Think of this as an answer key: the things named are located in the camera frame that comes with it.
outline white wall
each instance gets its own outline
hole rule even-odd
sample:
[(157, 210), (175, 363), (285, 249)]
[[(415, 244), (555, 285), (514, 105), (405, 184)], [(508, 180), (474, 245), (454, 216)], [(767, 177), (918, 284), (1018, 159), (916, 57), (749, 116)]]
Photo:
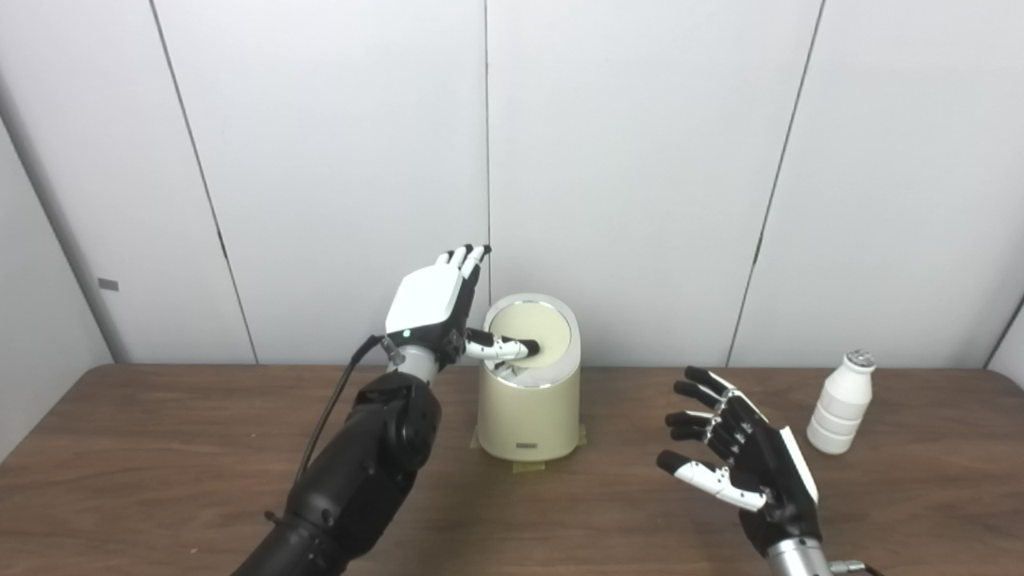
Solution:
[(1024, 315), (1018, 314), (987, 368), (1024, 387)]
[(0, 123), (0, 460), (83, 372), (110, 361)]
[(725, 364), (819, 5), (488, 2), (495, 296), (591, 365)]
[(157, 6), (260, 362), (346, 360), (486, 242), (482, 1)]
[(830, 0), (736, 366), (980, 368), (1024, 287), (1024, 4)]
[[(0, 2), (0, 110), (125, 360), (252, 362), (244, 310), (260, 361), (338, 362), (489, 240), (471, 322), (549, 292), (588, 364), (721, 365), (820, 6), (157, 0), (238, 296), (147, 3)], [(982, 365), (1024, 287), (1022, 19), (825, 5), (732, 364)]]
[(253, 362), (148, 4), (0, 3), (0, 105), (119, 359)]

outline white bottle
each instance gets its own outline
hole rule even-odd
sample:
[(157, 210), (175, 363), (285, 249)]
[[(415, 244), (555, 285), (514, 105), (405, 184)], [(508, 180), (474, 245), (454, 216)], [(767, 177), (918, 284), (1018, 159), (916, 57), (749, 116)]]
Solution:
[(843, 357), (843, 365), (825, 379), (814, 408), (807, 438), (825, 454), (842, 454), (850, 449), (857, 427), (871, 402), (871, 353), (853, 351)]

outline metal connector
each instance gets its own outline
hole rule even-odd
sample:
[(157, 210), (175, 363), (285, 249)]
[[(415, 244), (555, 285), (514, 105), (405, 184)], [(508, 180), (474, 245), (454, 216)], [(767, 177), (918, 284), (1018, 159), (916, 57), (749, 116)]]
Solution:
[(384, 348), (384, 354), (387, 355), (388, 364), (391, 366), (401, 366), (401, 364), (406, 362), (404, 355), (402, 355), (401, 352), (395, 347), (391, 338), (384, 336), (381, 340), (381, 347)]
[(859, 560), (838, 560), (828, 563), (828, 570), (837, 575), (864, 572), (866, 569), (867, 566)]
[(773, 576), (827, 576), (828, 560), (813, 538), (790, 538), (765, 554)]

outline cylindrical trash bin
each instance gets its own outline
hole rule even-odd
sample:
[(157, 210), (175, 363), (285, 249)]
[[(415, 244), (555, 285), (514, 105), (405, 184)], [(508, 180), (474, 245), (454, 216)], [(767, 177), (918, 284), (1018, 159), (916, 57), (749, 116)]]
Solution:
[(480, 368), (477, 439), (517, 462), (560, 458), (580, 441), (580, 326), (567, 305), (544, 294), (513, 294), (487, 312), (483, 329), (534, 339), (539, 355), (488, 360)]

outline bottle cap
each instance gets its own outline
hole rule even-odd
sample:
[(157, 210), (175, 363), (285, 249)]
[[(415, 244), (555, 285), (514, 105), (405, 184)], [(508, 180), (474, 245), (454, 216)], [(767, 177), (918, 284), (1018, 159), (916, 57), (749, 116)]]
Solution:
[(871, 353), (860, 348), (846, 353), (846, 361), (856, 368), (862, 368), (865, 372), (871, 372), (878, 366)]

